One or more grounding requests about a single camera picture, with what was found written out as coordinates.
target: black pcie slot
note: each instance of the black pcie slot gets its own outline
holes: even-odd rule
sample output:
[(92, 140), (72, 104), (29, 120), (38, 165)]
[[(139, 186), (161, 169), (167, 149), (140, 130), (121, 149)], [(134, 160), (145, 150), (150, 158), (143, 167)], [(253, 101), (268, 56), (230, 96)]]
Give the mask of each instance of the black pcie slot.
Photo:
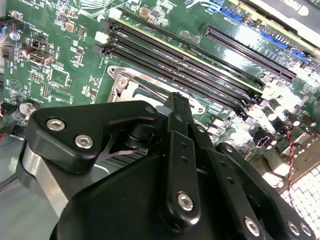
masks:
[(116, 44), (120, 45), (122, 48), (127, 49), (130, 53), (137, 52), (137, 54), (142, 54), (144, 58), (149, 58), (151, 61), (157, 61), (160, 63), (159, 67), (167, 69), (167, 71), (174, 73), (175, 75), (178, 75), (180, 78), (183, 78), (187, 81), (192, 81), (193, 83), (196, 83), (197, 85), (204, 85), (210, 92), (211, 89), (215, 90), (218, 94), (225, 96), (225, 98), (229, 101), (233, 101), (233, 103), (239, 103), (241, 101), (247, 101), (247, 98), (245, 97), (240, 97), (236, 95), (234, 92), (229, 91), (228, 89), (225, 89), (219, 85), (216, 85), (212, 83), (210, 80), (207, 80), (194, 72), (183, 69), (179, 65), (175, 63), (170, 63), (168, 64), (168, 61), (165, 59), (161, 59), (157, 54), (150, 52), (143, 47), (139, 45), (135, 45), (121, 37), (117, 38)]
[[(134, 13), (132, 13), (132, 12), (122, 8), (122, 7), (119, 7), (118, 9), (120, 11), (122, 11), (125, 16), (140, 22), (144, 26), (148, 26), (150, 29), (153, 29), (153, 30), (157, 31), (158, 33), (161, 33), (161, 34), (165, 35), (166, 37), (170, 37), (171, 39), (176, 40), (179, 43), (184, 44), (185, 46), (189, 47), (190, 49), (194, 48), (197, 51), (199, 51), (201, 54), (210, 57), (213, 60), (213, 62), (212, 62), (213, 65), (220, 66), (220, 67), (224, 68), (225, 71), (233, 73), (233, 74), (236, 74), (240, 78), (254, 81), (255, 83), (257, 83), (259, 85), (262, 84), (261, 81), (259, 79), (257, 79), (256, 77), (251, 76), (250, 74), (248, 74), (248, 73), (236, 68), (235, 66), (230, 65), (229, 63), (227, 63), (226, 61), (223, 61), (222, 59), (217, 58), (216, 56), (214, 56), (213, 54), (209, 53), (208, 51), (205, 51), (205, 50), (199, 48), (197, 45), (192, 44), (191, 42), (188, 42), (188, 41), (184, 40), (183, 38), (181, 38), (179, 36), (176, 36), (173, 33), (169, 32), (169, 31), (167, 31), (165, 29), (162, 29), (161, 27), (146, 21), (142, 17), (137, 16)], [(125, 29), (125, 28), (129, 29), (129, 27), (127, 27), (125, 25), (121, 25), (121, 29)]]
[(234, 38), (224, 34), (222, 31), (216, 29), (211, 25), (207, 25), (203, 35), (217, 43), (226, 49), (233, 51), (241, 55), (242, 57), (246, 58), (252, 63), (260, 66), (261, 68), (271, 72), (272, 74), (281, 77), (282, 79), (291, 82), (297, 74), (293, 71), (290, 71), (286, 67), (278, 64), (277, 62), (268, 59), (266, 56), (262, 55), (261, 53), (250, 49), (246, 45), (242, 44), (241, 42), (235, 40)]
[(188, 66), (189, 69), (192, 69), (193, 72), (196, 72), (197, 74), (200, 74), (204, 76), (205, 78), (213, 78), (213, 79), (219, 79), (222, 82), (225, 82), (226, 84), (232, 86), (235, 88), (237, 91), (241, 92), (243, 95), (248, 95), (250, 96), (252, 93), (252, 90), (249, 89), (248, 87), (242, 85), (241, 83), (238, 83), (234, 80), (229, 79), (227, 76), (221, 74), (218, 71), (215, 71), (212, 68), (209, 68), (203, 64), (200, 64), (199, 62), (187, 58), (185, 55), (182, 53), (179, 53), (165, 45), (160, 44), (159, 42), (153, 40), (150, 37), (147, 37), (137, 31), (133, 31), (132, 29), (128, 28), (125, 30), (119, 30), (117, 31), (117, 34), (122, 36), (124, 39), (127, 41), (130, 41), (128, 38), (125, 36), (130, 36), (131, 39), (136, 39), (139, 41), (142, 41), (144, 43), (149, 44), (156, 53), (158, 53), (160, 56), (165, 57), (166, 59), (177, 63), (181, 66)]
[(122, 58), (122, 59), (125, 59), (126, 61), (132, 62), (133, 64), (135, 64), (137, 66), (141, 66), (145, 69), (148, 69), (148, 71), (154, 72), (157, 76), (159, 76), (165, 80), (170, 80), (170, 81), (176, 82), (177, 84), (181, 85), (184, 88), (187, 88), (187, 89), (193, 90), (197, 93), (200, 93), (203, 96), (205, 96), (206, 98), (208, 98), (209, 100), (211, 100), (212, 102), (219, 103), (222, 106), (230, 108), (237, 113), (239, 112), (239, 109), (240, 109), (239, 105), (231, 103), (231, 102), (229, 102), (219, 96), (212, 95), (212, 94), (206, 92), (206, 90), (202, 89), (200, 86), (197, 86), (195, 84), (192, 84), (191, 82), (182, 80), (182, 79), (170, 74), (166, 70), (159, 68), (158, 66), (150, 64), (149, 62), (147, 62), (141, 58), (137, 58), (135, 55), (132, 55), (128, 52), (122, 51), (122, 50), (117, 49), (115, 47), (111, 49), (110, 54), (112, 56)]

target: green circuit board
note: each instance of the green circuit board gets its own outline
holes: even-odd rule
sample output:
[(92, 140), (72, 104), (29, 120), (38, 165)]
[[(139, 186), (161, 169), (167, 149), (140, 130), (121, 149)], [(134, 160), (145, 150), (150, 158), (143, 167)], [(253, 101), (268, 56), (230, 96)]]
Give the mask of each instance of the green circuit board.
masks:
[[(101, 36), (107, 36), (122, 37), (136, 44), (137, 48), (142, 47), (155, 53), (155, 48), (142, 40), (101, 28), (101, 20), (107, 20), (126, 26), (198, 64), (227, 76), (238, 85), (261, 94), (268, 101), (277, 99), (286, 110), (295, 113), (298, 119), (313, 115), (314, 106), (320, 97), (318, 49), (289, 38), (287, 33), (257, 19), (233, 1), (212, 1), (214, 6), (220, 6), (220, 10), (201, 1), (195, 2), (197, 3), (169, 0), (8, 0), (6, 15), (23, 22), (25, 27), (18, 31), (19, 40), (14, 41), (8, 37), (5, 42), (7, 46), (14, 47), (14, 52), (12, 57), (5, 60), (4, 101), (19, 105), (30, 99), (39, 103), (42, 108), (106, 103), (115, 83), (108, 74), (110, 66), (129, 68), (159, 79), (159, 74), (132, 63), (127, 58), (93, 52), (94, 45), (105, 44)], [(225, 45), (205, 37), (208, 25), (291, 71), (297, 77), (292, 81), (282, 79), (261, 64), (256, 64)], [(268, 35), (261, 34), (260, 28)], [(31, 46), (37, 36), (47, 39), (41, 51), (51, 56), (48, 64), (36, 64), (33, 59), (23, 55), (23, 50)], [(164, 68), (157, 58), (150, 60), (145, 54), (139, 54), (139, 51), (133, 55), (158, 68)], [(251, 139), (249, 131), (255, 132), (258, 127), (263, 126), (271, 133), (274, 132), (271, 124), (263, 117), (256, 116), (252, 124), (244, 124), (232, 107), (215, 101), (214, 97), (208, 98), (196, 90), (186, 89), (175, 81), (166, 80), (165, 83), (196, 99), (203, 111), (194, 114), (194, 118), (204, 126), (211, 123), (213, 116), (225, 121), (216, 133), (216, 143), (228, 135), (228, 129), (234, 128), (240, 134), (247, 135), (230, 141), (246, 151), (250, 148), (247, 146)], [(212, 81), (212, 84), (238, 94), (236, 87), (217, 81)], [(217, 98), (224, 98), (212, 89), (206, 91)], [(137, 89), (135, 94), (137, 93), (153, 98), (148, 91)], [(6, 116), (5, 121), (20, 126), (28, 124), (19, 112)], [(255, 151), (258, 153), (261, 149), (255, 148)]]

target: red wire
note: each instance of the red wire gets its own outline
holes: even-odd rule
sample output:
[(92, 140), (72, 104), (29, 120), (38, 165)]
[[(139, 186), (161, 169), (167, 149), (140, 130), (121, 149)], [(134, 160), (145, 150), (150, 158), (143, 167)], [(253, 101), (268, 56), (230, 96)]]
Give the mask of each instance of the red wire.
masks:
[(289, 146), (290, 146), (290, 161), (289, 161), (289, 173), (288, 173), (288, 187), (287, 187), (287, 191), (288, 191), (288, 196), (289, 196), (289, 200), (290, 200), (290, 204), (292, 206), (292, 208), (296, 211), (296, 206), (294, 205), (294, 199), (291, 195), (291, 181), (292, 181), (292, 175), (293, 175), (293, 165), (294, 165), (294, 141), (291, 139), (290, 137), (290, 132), (287, 131), (286, 132), (286, 137), (289, 140)]

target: silver screw head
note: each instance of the silver screw head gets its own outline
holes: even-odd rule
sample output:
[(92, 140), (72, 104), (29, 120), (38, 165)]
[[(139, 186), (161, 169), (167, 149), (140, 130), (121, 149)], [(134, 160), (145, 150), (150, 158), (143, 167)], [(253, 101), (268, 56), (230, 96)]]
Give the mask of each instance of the silver screw head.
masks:
[(46, 121), (46, 126), (52, 131), (61, 131), (66, 128), (65, 123), (57, 118), (52, 118)]
[(198, 130), (200, 131), (200, 132), (202, 132), (202, 133), (204, 133), (205, 132), (205, 129), (202, 127), (202, 126), (197, 126), (197, 128), (198, 128)]
[(244, 224), (246, 228), (249, 230), (252, 235), (258, 237), (260, 235), (260, 230), (258, 225), (250, 218), (250, 217), (245, 217), (244, 218)]
[(305, 233), (305, 234), (307, 234), (308, 236), (310, 236), (311, 237), (311, 231), (310, 231), (310, 229), (305, 225), (305, 224), (303, 224), (302, 222), (300, 222), (300, 226), (301, 226), (301, 228), (302, 228), (302, 231)]
[(82, 149), (90, 149), (94, 145), (91, 137), (87, 135), (79, 135), (74, 139), (75, 144)]
[(296, 225), (294, 225), (291, 221), (287, 221), (286, 223), (288, 224), (288, 227), (291, 230), (291, 232), (293, 232), (297, 236), (300, 235), (299, 229), (297, 228)]
[(228, 152), (230, 152), (230, 153), (232, 153), (233, 151), (232, 151), (232, 148), (230, 147), (230, 146), (225, 146), (225, 149), (228, 151)]
[(187, 194), (180, 193), (177, 198), (178, 198), (178, 203), (180, 207), (183, 208), (183, 210), (191, 211), (192, 209), (194, 209), (194, 202)]
[(125, 88), (128, 84), (128, 81), (124, 78), (120, 78), (117, 83), (120, 88)]

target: motherboard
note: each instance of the motherboard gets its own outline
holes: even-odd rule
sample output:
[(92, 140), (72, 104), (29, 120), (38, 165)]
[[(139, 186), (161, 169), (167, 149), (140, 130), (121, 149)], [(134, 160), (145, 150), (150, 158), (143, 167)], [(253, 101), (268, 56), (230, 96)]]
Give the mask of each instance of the motherboard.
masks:
[(317, 140), (320, 49), (244, 2), (8, 0), (0, 28), (6, 134), (39, 108), (179, 92), (247, 160), (288, 156), (288, 132), (294, 157)]

